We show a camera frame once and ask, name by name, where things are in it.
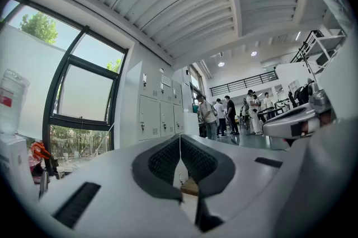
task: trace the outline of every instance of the bottle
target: bottle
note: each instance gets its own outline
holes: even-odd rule
[[[29,81],[7,69],[0,82],[0,132],[15,134]]]

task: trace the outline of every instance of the white pants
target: white pants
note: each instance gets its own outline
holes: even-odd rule
[[[255,133],[261,132],[260,121],[258,119],[257,113],[255,113],[252,109],[249,109],[248,114],[250,116],[250,130]]]

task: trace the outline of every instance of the locker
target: locker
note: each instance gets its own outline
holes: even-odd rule
[[[176,81],[173,81],[173,103],[175,105],[183,104],[181,85]]]
[[[184,114],[182,106],[174,105],[174,123],[175,133],[182,133],[184,131]]]
[[[161,79],[159,80],[159,99],[161,101],[166,101],[169,103],[173,103],[173,89],[172,89],[172,80],[165,75],[161,75]]]
[[[174,108],[172,104],[161,101],[161,136],[165,137],[175,133]]]
[[[142,71],[140,73],[140,80],[139,94],[158,99],[161,90],[159,84],[161,81],[161,74],[159,71],[143,65]]]
[[[138,140],[157,138],[160,131],[159,101],[149,97],[140,96],[138,115]]]

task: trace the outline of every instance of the black t-shirt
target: black t-shirt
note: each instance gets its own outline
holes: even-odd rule
[[[234,117],[236,115],[236,111],[235,111],[235,105],[233,103],[232,100],[228,101],[228,113],[229,113],[229,108],[231,108],[231,112],[229,114],[229,117]]]

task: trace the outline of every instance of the label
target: label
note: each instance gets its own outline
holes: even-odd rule
[[[162,83],[167,85],[168,87],[172,86],[172,81],[168,77],[164,76],[163,74],[162,74]]]
[[[4,88],[0,88],[0,104],[6,105],[11,108],[13,100],[13,93],[5,90]]]

